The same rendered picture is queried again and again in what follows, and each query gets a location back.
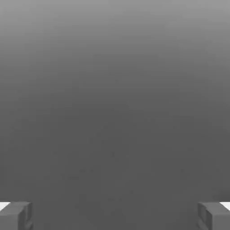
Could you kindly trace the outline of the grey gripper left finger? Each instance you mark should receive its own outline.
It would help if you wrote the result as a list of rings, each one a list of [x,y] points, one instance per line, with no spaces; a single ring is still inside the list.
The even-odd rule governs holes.
[[[34,230],[33,203],[9,202],[0,210],[0,230]]]

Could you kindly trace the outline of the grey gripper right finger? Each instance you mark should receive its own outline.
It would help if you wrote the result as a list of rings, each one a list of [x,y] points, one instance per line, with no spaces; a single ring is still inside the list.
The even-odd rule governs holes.
[[[230,202],[199,202],[198,230],[230,230]]]

